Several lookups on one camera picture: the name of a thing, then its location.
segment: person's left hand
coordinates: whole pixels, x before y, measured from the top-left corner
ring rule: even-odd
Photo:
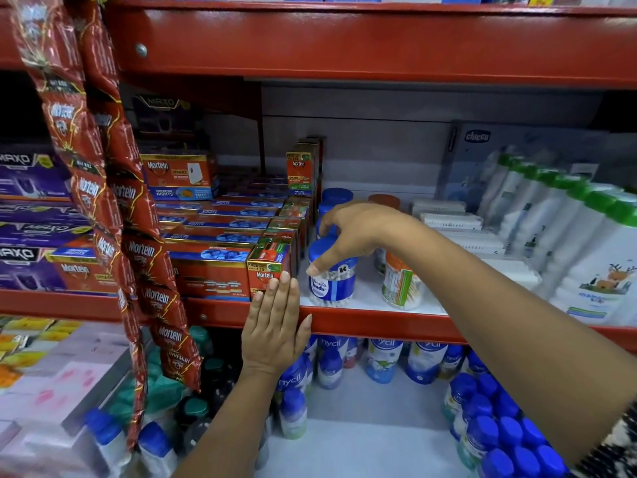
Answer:
[[[281,280],[270,279],[265,294],[252,299],[242,332],[243,370],[278,379],[296,361],[312,333],[312,316],[299,329],[299,282],[288,272]]]

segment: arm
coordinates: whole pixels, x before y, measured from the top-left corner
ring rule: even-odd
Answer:
[[[308,272],[382,246],[424,281],[553,447],[576,463],[599,445],[637,395],[637,361],[415,218],[355,203],[334,208],[321,230],[341,229]]]
[[[288,272],[257,293],[242,333],[243,368],[239,380],[210,428],[179,467],[175,477],[252,476],[267,410],[283,371],[303,352],[312,316],[299,319],[299,284]]]

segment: hand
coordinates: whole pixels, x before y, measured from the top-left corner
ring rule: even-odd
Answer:
[[[299,329],[299,282],[281,273],[270,279],[265,295],[252,299],[242,332],[243,371],[265,373],[278,379],[296,361],[312,333],[312,316]]]
[[[350,201],[336,205],[323,216],[318,232],[326,236],[336,225],[340,235],[328,251],[314,260],[307,274],[315,277],[347,258],[371,255],[384,246],[387,229],[399,224],[397,220],[402,218],[411,216],[373,202]]]

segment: white shelf surface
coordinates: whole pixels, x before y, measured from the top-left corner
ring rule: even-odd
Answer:
[[[305,270],[308,267],[307,259],[303,261],[299,272],[299,285],[301,288],[301,305],[316,306],[310,300],[309,277]],[[374,256],[361,257],[356,264],[356,283],[354,297],[347,307],[358,310],[385,310],[386,312],[426,313],[428,315],[447,315],[440,302],[431,292],[425,290],[423,302],[413,310],[396,310],[389,306],[381,294],[383,276],[374,268]]]
[[[464,478],[456,441],[441,413],[447,381],[420,385],[402,367],[390,384],[344,369],[341,385],[308,392],[308,428],[299,440],[275,433],[256,478]]]

